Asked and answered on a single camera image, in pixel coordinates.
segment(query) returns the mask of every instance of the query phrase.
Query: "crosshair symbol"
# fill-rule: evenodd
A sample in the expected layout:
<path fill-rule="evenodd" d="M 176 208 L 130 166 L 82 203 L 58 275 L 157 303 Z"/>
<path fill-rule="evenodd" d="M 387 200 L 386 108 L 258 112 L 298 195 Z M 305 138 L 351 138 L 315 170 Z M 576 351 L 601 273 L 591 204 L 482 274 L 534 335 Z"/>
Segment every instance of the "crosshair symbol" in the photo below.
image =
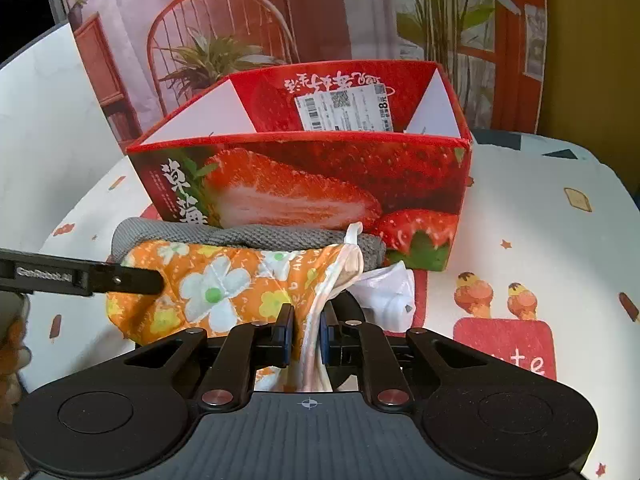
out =
<path fill-rule="evenodd" d="M 306 409 L 310 410 L 311 408 L 316 407 L 318 404 L 322 404 L 322 402 L 318 402 L 317 400 L 313 400 L 311 397 L 309 397 L 308 399 L 299 402 L 299 404 L 302 404 Z"/>

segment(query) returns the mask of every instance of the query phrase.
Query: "table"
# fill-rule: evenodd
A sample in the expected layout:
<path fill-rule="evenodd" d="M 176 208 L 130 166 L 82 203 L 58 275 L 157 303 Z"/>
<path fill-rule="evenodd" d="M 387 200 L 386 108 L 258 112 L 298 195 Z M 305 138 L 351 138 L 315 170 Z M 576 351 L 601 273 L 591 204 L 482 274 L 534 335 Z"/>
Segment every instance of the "table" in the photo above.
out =
<path fill-rule="evenodd" d="M 640 212 L 609 168 L 582 158 L 474 147 L 472 185 L 449 267 L 422 274 L 424 325 L 484 344 L 489 353 L 577 389 L 600 424 L 584 475 L 629 480 L 640 477 L 640 367 L 634 360 L 640 322 L 619 296 L 640 304 Z M 116 225 L 149 205 L 125 158 L 69 213 L 42 252 L 104 260 Z M 491 319 L 470 316 L 456 304 L 462 272 L 494 290 Z M 536 319 L 512 314 L 515 283 L 537 297 Z M 22 373 L 28 390 L 133 348 L 110 325 L 101 295 L 35 294 L 31 303 L 26 344 L 33 361 Z M 49 340 L 57 314 L 60 336 Z"/>

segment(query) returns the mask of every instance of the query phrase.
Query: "green flower center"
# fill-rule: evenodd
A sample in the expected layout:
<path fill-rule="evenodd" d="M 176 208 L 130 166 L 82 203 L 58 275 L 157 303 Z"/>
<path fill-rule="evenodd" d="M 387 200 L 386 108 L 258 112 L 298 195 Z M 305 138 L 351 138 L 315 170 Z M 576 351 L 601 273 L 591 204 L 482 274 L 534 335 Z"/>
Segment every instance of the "green flower center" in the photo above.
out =
<path fill-rule="evenodd" d="M 222 294 L 222 291 L 215 286 L 208 288 L 204 293 L 204 299 L 209 301 L 209 303 L 217 303 L 222 300 L 223 297 L 224 294 Z"/>

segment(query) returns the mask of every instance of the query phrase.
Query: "yellow wall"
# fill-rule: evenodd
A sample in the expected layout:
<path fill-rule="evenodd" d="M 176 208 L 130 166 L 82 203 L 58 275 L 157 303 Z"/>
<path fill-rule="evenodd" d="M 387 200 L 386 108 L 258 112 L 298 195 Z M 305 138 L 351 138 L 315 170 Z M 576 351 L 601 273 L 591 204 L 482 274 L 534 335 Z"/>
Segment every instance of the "yellow wall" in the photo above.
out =
<path fill-rule="evenodd" d="M 547 0 L 538 133 L 590 150 L 640 186 L 640 0 Z"/>

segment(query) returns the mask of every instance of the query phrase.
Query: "white plastic bag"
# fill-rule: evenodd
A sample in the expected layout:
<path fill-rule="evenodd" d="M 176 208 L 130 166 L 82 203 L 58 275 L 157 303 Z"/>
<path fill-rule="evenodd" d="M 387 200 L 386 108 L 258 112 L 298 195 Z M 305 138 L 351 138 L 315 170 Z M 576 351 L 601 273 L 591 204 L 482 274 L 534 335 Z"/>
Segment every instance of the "white plastic bag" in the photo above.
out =
<path fill-rule="evenodd" d="M 415 312 L 414 273 L 404 262 L 364 272 L 347 289 L 358 300 L 368 322 L 389 332 L 411 328 Z"/>

